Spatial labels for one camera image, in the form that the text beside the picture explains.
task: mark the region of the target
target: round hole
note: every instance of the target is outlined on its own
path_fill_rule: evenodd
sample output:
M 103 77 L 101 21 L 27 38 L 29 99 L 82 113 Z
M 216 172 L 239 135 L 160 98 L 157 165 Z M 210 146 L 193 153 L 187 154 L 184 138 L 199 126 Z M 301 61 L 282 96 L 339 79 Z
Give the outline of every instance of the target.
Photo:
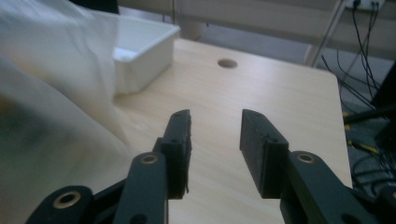
M 152 164 L 158 160 L 158 157 L 154 155 L 147 155 L 142 158 L 141 162 L 145 164 Z
M 80 198 L 81 194 L 78 191 L 70 191 L 56 198 L 53 206 L 58 209 L 64 209 L 77 203 Z
M 131 218 L 131 221 L 129 223 L 131 224 L 146 224 L 148 222 L 148 217 L 146 217 L 143 214 L 138 214 L 138 215 L 134 215 Z
M 306 163 L 314 163 L 315 162 L 315 159 L 312 156 L 307 155 L 307 154 L 299 154 L 297 156 L 297 158 L 299 161 L 303 161 Z
M 344 221 L 344 223 L 347 223 L 347 224 L 360 224 L 361 223 L 361 221 L 358 218 L 356 218 L 350 214 L 341 215 L 341 219 Z
M 238 63 L 231 59 L 220 59 L 218 60 L 218 65 L 220 65 L 223 68 L 235 68 L 238 65 Z

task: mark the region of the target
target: wooden table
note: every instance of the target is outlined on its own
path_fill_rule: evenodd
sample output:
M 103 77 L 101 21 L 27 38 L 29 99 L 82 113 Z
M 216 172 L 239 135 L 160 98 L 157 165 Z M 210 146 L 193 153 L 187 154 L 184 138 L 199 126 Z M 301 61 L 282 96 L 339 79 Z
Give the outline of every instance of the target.
M 224 58 L 237 66 L 220 67 Z M 319 155 L 350 186 L 337 82 L 328 72 L 179 39 L 172 65 L 115 105 L 141 152 L 152 150 L 174 112 L 191 111 L 191 192 L 170 201 L 172 224 L 283 223 L 279 200 L 261 199 L 239 150 L 244 108 L 263 113 L 290 150 Z

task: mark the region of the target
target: plastic bag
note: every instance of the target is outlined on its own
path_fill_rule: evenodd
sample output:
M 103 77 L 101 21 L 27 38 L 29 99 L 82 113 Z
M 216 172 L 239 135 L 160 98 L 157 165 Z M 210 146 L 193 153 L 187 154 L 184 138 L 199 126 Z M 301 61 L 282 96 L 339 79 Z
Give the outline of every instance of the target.
M 135 152 L 111 104 L 115 28 L 64 0 L 0 2 L 1 223 L 26 221 L 56 189 L 95 193 L 127 175 Z

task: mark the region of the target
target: floor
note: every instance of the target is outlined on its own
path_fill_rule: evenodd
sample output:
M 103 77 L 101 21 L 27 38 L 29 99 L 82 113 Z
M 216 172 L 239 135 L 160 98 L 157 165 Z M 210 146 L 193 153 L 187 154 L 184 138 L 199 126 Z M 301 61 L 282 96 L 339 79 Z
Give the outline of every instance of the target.
M 120 8 L 120 13 L 152 21 L 171 23 L 171 19 L 167 16 L 124 7 Z M 308 45 L 305 43 L 280 39 L 268 35 L 255 34 L 230 27 L 222 27 L 215 24 L 204 24 L 202 34 L 195 38 L 195 41 L 228 49 L 237 49 L 240 51 L 301 65 L 304 65 L 304 56 L 308 48 Z M 361 59 L 357 58 L 356 55 L 356 52 L 338 51 L 339 63 L 344 71 L 347 71 L 351 76 L 353 76 L 353 78 L 351 78 L 345 77 L 345 74 L 338 66 L 337 49 L 325 49 L 323 53 L 327 65 L 332 70 L 332 72 L 370 101 L 371 94 L 366 84 L 365 71 L 363 69 Z M 389 69 L 392 67 L 393 61 L 369 57 L 369 62 L 375 77 L 375 81 L 377 81 L 379 84 L 382 83 Z M 324 62 L 320 62 L 318 64 L 318 69 L 327 70 L 327 67 Z M 340 87 L 339 90 L 341 100 L 343 102 L 344 112 L 361 112 L 370 109 L 369 106 L 357 99 L 353 94 L 347 91 L 347 89 Z M 346 139 L 353 139 L 356 142 L 375 147 L 374 137 L 387 123 L 388 122 L 385 119 L 371 119 L 366 122 L 353 124 L 346 128 Z M 378 156 L 374 156 L 369 160 L 363 161 L 362 159 L 368 155 L 367 152 L 362 152 L 351 146 L 348 146 L 347 150 L 352 177 L 357 189 L 360 188 L 360 190 L 367 192 L 367 194 L 375 196 L 376 189 L 373 191 L 372 182 L 374 183 L 378 178 L 387 179 L 395 177 L 396 169 L 394 168 L 394 160 L 389 162 L 392 165 L 390 169 L 389 167 L 384 167 L 385 162 L 382 159 L 380 160 Z M 375 173 L 374 175 L 372 173 L 369 173 L 369 175 L 365 174 L 365 172 L 371 170 L 386 170 L 386 172 Z M 360 183 L 369 184 L 362 187 Z M 383 182 L 381 184 L 384 186 L 384 184 L 391 185 L 395 184 L 395 182 Z

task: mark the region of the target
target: white box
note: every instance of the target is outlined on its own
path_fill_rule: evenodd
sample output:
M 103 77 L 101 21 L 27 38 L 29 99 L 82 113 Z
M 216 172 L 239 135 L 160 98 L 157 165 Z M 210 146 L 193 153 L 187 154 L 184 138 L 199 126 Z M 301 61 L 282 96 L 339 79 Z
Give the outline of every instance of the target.
M 179 27 L 132 17 L 119 17 L 113 59 L 116 94 L 141 91 L 173 60 Z

